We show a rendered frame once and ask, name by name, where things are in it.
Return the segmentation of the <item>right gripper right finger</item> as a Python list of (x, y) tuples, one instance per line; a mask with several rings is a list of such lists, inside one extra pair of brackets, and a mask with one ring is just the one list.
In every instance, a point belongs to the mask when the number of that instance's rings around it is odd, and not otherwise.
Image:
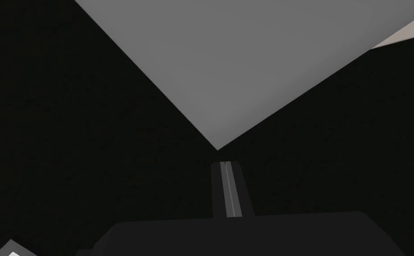
[(237, 161), (225, 162), (225, 196), (228, 197), (231, 213), (228, 217), (254, 217), (242, 168)]

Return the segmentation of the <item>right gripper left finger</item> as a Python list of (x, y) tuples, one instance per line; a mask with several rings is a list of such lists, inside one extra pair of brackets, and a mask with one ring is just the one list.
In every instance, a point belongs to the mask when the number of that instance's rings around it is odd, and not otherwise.
[(214, 218), (234, 217), (231, 197), (228, 194), (225, 197), (223, 177), (221, 172), (221, 163), (214, 162), (211, 164), (211, 187), (212, 187), (212, 211)]

